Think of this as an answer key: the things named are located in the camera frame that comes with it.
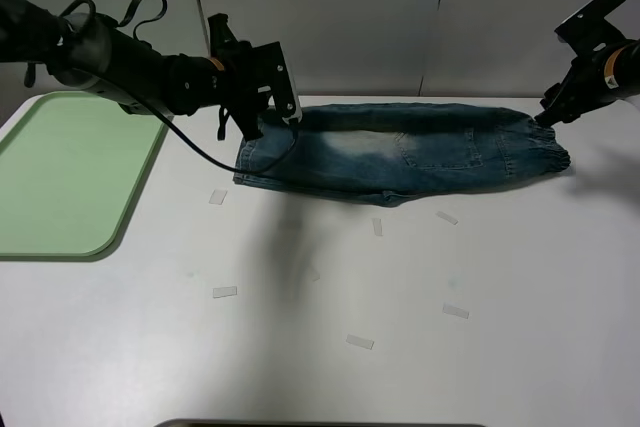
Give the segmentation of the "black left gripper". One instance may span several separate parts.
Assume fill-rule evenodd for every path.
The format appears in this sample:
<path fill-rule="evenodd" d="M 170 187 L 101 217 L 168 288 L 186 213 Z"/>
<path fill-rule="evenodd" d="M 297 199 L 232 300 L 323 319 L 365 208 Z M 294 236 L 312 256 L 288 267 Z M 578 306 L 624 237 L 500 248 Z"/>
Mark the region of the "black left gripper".
<path fill-rule="evenodd" d="M 259 139 L 262 132 L 258 116 L 269 107 L 279 108 L 280 44 L 254 46 L 247 40 L 237 39 L 224 13 L 210 16 L 207 23 L 210 61 L 219 71 L 217 138 L 226 138 L 226 126 L 232 120 L 246 139 Z"/>

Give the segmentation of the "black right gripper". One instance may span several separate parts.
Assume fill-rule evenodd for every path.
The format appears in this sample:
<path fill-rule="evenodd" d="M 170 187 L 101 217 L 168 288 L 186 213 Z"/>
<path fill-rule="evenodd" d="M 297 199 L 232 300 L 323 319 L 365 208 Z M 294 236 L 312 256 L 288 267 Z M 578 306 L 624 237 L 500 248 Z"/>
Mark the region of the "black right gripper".
<path fill-rule="evenodd" d="M 616 45 L 577 55 L 560 83 L 552 85 L 540 101 L 542 112 L 534 117 L 540 126 L 571 123 L 583 114 L 612 104 L 614 90 L 605 82 L 604 67 Z"/>

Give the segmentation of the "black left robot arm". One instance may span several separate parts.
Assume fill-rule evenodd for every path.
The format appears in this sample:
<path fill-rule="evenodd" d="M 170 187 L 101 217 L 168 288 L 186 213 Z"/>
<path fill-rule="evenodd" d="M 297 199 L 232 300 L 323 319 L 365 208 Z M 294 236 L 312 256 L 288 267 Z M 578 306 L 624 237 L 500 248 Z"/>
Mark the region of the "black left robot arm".
<path fill-rule="evenodd" d="M 59 16 L 26 0 L 1 0 L 1 60 L 27 64 L 26 85 L 43 64 L 61 84 L 112 100 L 128 114 L 191 116 L 218 106 L 248 140 L 261 137 L 257 118 L 269 106 L 284 119 L 295 113 L 279 43 L 240 41 L 227 15 L 216 14 L 208 19 L 208 56 L 163 55 L 121 30 L 141 1 L 116 21 L 91 0 L 75 0 Z"/>

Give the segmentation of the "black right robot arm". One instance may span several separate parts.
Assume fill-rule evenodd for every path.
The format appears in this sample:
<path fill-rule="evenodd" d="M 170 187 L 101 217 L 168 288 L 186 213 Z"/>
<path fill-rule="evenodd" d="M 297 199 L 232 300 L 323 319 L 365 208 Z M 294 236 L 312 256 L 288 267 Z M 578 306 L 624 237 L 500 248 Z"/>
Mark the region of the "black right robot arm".
<path fill-rule="evenodd" d="M 543 95 L 542 127 L 572 123 L 583 114 L 639 95 L 639 41 L 604 45 L 571 62 L 566 76 Z"/>

